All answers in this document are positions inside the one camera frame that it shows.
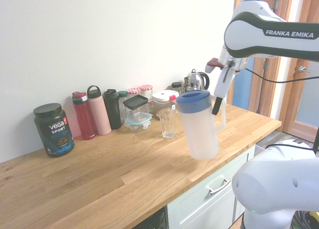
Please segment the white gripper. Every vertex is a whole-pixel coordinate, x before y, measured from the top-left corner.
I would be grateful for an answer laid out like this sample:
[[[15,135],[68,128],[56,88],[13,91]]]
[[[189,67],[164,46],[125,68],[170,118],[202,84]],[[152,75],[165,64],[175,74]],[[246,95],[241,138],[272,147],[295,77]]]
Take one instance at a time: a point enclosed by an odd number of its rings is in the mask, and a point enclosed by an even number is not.
[[[236,69],[234,67],[225,66],[218,78],[217,85],[214,90],[214,95],[217,97],[212,109],[212,114],[218,114],[223,98],[226,97],[232,81],[235,77]]]

